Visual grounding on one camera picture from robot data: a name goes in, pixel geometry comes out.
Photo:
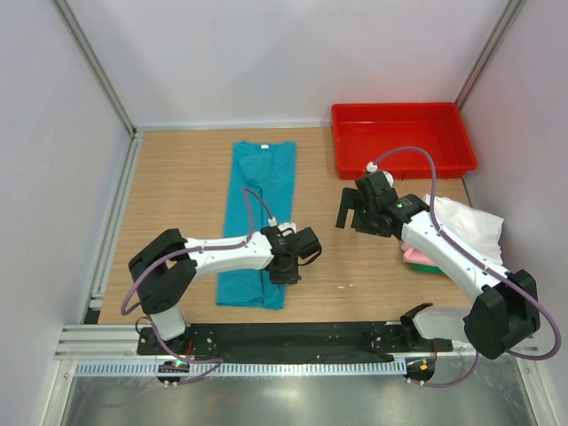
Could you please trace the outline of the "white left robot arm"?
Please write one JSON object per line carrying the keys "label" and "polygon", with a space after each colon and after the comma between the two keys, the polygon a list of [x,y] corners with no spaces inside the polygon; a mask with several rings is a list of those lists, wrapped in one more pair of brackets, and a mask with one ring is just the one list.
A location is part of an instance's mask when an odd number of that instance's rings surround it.
{"label": "white left robot arm", "polygon": [[157,343],[168,354],[181,353],[188,334],[179,301],[193,280],[221,272],[265,271],[272,283],[296,284],[301,261],[322,253],[315,232],[294,223],[217,240],[184,238],[177,228],[161,233],[128,263],[138,305],[157,328]]}

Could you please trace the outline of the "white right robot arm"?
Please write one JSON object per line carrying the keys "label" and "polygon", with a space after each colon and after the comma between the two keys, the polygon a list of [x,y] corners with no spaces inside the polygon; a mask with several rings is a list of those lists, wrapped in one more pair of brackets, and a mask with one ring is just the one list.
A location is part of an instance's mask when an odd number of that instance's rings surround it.
{"label": "white right robot arm", "polygon": [[540,314],[530,303],[537,296],[528,272],[510,272],[492,263],[432,216],[414,194],[398,196],[378,170],[342,190],[336,227],[395,237],[428,257],[469,299],[469,309],[422,304],[399,330],[402,344],[420,351],[433,339],[470,343],[481,355],[497,359],[540,329]]}

